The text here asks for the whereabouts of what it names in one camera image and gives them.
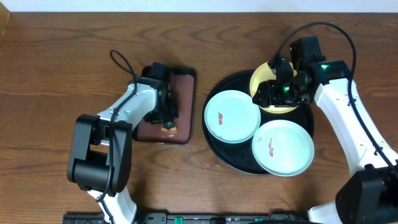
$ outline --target white wall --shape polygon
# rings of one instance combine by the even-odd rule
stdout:
[[[0,0],[11,12],[398,12],[398,0]]]

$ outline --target yellow bowl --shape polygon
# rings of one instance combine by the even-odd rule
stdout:
[[[293,76],[297,75],[296,70],[293,70]],[[254,96],[254,94],[257,92],[257,88],[259,87],[259,84],[264,82],[264,81],[268,81],[268,80],[276,80],[276,75],[274,75],[274,73],[272,72],[272,70],[269,68],[268,63],[263,63],[262,65],[260,65],[260,67],[258,67],[256,69],[256,71],[254,71],[251,79],[250,79],[250,95],[251,97]],[[276,108],[275,106],[270,106],[268,108],[262,108],[261,109],[270,112],[270,113],[276,113],[276,114],[281,114],[281,113],[287,113],[290,112],[294,109],[296,109],[296,107],[292,107],[292,108],[281,108],[278,107]]]

